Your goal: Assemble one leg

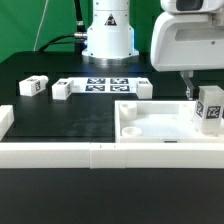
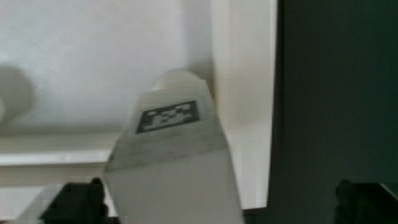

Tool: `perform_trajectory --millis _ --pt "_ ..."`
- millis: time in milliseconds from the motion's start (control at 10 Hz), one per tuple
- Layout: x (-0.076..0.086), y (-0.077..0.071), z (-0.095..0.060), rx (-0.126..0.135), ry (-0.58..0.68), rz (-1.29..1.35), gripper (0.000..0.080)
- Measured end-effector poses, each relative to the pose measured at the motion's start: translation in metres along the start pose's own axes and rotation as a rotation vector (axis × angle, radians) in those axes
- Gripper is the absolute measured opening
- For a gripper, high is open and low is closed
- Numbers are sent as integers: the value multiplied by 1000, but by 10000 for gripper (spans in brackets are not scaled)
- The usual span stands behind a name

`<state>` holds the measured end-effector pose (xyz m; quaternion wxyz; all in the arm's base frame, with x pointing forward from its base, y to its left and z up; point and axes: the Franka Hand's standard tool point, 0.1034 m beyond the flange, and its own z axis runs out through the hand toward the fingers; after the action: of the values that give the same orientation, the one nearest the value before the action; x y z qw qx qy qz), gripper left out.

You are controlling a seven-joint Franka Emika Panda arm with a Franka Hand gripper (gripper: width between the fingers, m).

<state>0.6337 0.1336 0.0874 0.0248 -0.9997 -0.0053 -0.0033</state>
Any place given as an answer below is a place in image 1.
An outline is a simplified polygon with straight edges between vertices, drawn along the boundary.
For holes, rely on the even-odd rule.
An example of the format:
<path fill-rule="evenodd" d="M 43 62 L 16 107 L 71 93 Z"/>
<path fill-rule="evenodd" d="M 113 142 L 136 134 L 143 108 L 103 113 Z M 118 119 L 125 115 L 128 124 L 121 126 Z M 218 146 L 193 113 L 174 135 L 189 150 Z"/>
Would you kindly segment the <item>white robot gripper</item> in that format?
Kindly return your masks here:
<path fill-rule="evenodd" d="M 157 71 L 181 71 L 186 96 L 193 99 L 193 71 L 224 68 L 224 28 L 208 14 L 162 13 L 156 20 L 150 59 Z"/>

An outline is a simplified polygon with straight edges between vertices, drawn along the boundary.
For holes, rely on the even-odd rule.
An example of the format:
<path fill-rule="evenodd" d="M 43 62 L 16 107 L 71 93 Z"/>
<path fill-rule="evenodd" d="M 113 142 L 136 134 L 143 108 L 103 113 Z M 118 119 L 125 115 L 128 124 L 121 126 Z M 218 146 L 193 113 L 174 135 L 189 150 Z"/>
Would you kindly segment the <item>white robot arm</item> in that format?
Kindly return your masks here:
<path fill-rule="evenodd" d="M 93 0 L 83 59 L 122 64 L 139 55 L 129 24 L 130 0 Z M 158 71 L 178 71 L 188 90 L 195 70 L 224 69 L 224 0 L 160 0 L 163 13 L 152 33 L 150 61 Z"/>

